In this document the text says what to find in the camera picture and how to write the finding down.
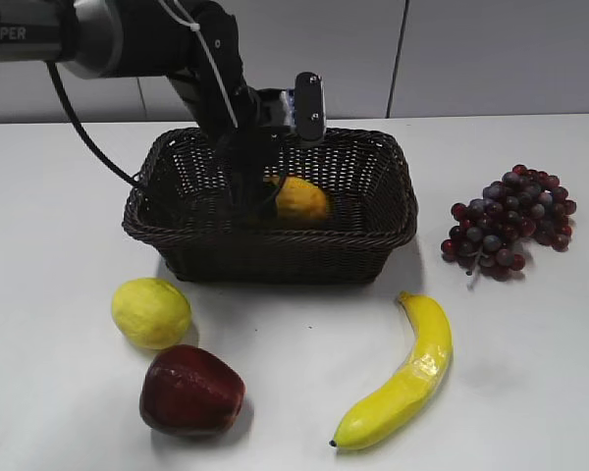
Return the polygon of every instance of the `basket rim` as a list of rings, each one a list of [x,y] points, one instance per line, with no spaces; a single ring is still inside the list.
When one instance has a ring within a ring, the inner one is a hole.
[[[391,138],[395,143],[395,138],[390,134],[386,134],[381,131],[370,131],[360,129],[344,129],[344,128],[328,128],[329,132],[340,132],[348,131],[353,133],[362,133],[368,136],[380,136],[384,139]],[[193,132],[199,133],[200,128],[186,127],[178,128],[162,133],[153,142],[145,161],[143,162],[138,175],[143,183],[148,184],[150,177],[156,168],[157,162],[160,158],[159,149],[164,142],[167,142],[177,134]],[[152,245],[162,245],[163,243],[157,242],[156,244],[148,240],[152,236],[163,236],[165,238],[178,238],[183,241],[196,240],[198,238],[205,238],[207,236],[217,237],[244,237],[254,236],[262,237],[265,243],[277,243],[279,241],[292,241],[294,238],[301,238],[301,241],[309,240],[313,238],[316,242],[319,241],[335,241],[339,240],[341,243],[350,241],[349,245],[383,245],[386,247],[397,247],[403,243],[410,241],[416,233],[416,219],[418,214],[417,202],[414,196],[412,187],[409,189],[410,200],[404,205],[404,218],[403,225],[392,231],[334,231],[334,230],[322,230],[322,229],[261,229],[261,228],[234,228],[230,231],[215,231],[212,229],[187,229],[187,228],[162,228],[158,226],[152,226],[144,223],[139,217],[138,212],[141,205],[144,203],[145,195],[132,188],[127,203],[125,205],[124,220],[122,223],[123,228],[130,236],[144,241]]]

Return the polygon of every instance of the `white table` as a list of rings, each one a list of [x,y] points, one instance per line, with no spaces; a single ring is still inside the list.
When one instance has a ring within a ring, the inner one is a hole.
[[[184,124],[90,125],[132,173]],[[177,283],[199,345],[237,370],[248,404],[220,440],[192,445],[144,425],[152,355],[114,326],[122,282],[173,277],[121,229],[129,189],[67,125],[0,126],[0,471],[589,469],[589,116],[334,122],[393,134],[420,204],[418,236],[367,288]],[[525,279],[475,290],[439,244],[455,201],[516,163],[562,177],[578,201],[569,252],[529,244]],[[336,454],[343,414],[411,348],[393,303],[407,289],[446,308],[449,378],[382,446]],[[193,331],[190,340],[196,340]]]

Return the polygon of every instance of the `white cable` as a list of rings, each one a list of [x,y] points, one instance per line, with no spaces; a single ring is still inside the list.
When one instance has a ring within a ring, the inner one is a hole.
[[[163,8],[164,10],[166,10],[166,13],[172,17],[173,20],[175,20],[177,23],[179,23],[180,25],[183,26],[187,26],[189,27],[192,31],[198,31],[200,29],[200,26],[198,23],[188,23],[186,20],[183,20],[181,18],[179,18],[177,16],[177,14],[175,12],[173,12],[173,10],[168,6],[168,4],[166,3],[165,0],[157,0],[159,2],[159,4],[161,5],[161,8]]]
[[[212,53],[209,50],[209,47],[207,46],[207,42],[205,42],[205,38],[203,37],[203,34],[200,32],[200,25],[194,20],[194,18],[191,16],[191,14],[184,8],[184,6],[181,4],[180,0],[174,0],[174,2],[175,2],[175,5],[177,6],[177,8],[186,16],[187,22],[182,20],[181,18],[179,18],[177,16],[177,14],[175,14],[175,12],[173,12],[172,9],[166,4],[165,0],[157,0],[157,1],[164,8],[164,10],[166,10],[166,13],[168,13],[168,15],[170,15],[172,17],[173,20],[175,20],[180,25],[189,27],[198,36],[198,40],[200,41],[200,44],[203,47],[203,50],[205,51],[205,55],[207,56],[207,60],[209,61],[209,64],[212,67],[212,70],[214,71],[214,77],[216,78],[216,81],[218,82],[218,87],[220,88],[220,91],[223,95],[223,99],[225,100],[225,106],[227,107],[227,111],[229,112],[229,116],[232,120],[234,128],[237,129],[238,128],[238,119],[236,118],[236,113],[234,113],[234,107],[232,106],[232,103],[229,100],[229,95],[227,94],[227,89],[225,88],[225,84],[223,83],[223,79],[220,75],[220,72],[218,71],[218,66],[216,65],[216,62],[214,61],[214,57],[212,56]]]

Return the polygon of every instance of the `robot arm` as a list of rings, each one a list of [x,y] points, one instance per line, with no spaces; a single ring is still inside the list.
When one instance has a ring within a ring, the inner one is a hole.
[[[325,134],[320,77],[300,74],[294,89],[248,86],[236,19],[212,1],[0,0],[0,62],[33,60],[84,79],[167,77],[227,162],[238,207],[265,199],[263,170],[283,136],[310,147]]]

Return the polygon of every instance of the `grape bunch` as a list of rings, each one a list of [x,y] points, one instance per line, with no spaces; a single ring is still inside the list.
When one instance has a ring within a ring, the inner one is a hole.
[[[515,253],[523,238],[565,251],[572,233],[569,216],[576,212],[568,197],[559,177],[516,165],[484,188],[482,198],[452,206],[458,224],[441,244],[443,258],[466,268],[467,275],[479,267],[485,275],[505,279],[526,264]]]

